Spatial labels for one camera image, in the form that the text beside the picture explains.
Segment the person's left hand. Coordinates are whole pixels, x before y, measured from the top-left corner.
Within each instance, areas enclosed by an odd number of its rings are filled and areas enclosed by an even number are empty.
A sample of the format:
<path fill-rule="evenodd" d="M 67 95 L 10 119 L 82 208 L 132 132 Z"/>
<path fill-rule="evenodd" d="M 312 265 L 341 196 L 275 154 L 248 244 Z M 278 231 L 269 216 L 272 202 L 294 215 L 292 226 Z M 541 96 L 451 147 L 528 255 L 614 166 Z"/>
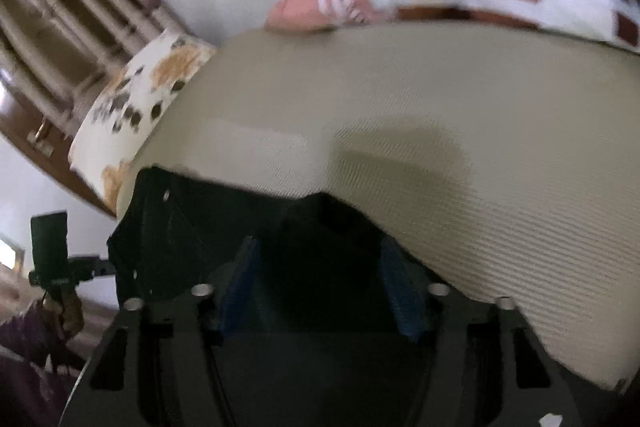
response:
<path fill-rule="evenodd" d="M 45 293 L 41 301 L 41 315 L 50 331 L 66 343 L 78 335 L 85 326 L 82 304 L 76 291 L 61 288 L 55 296 Z"/>

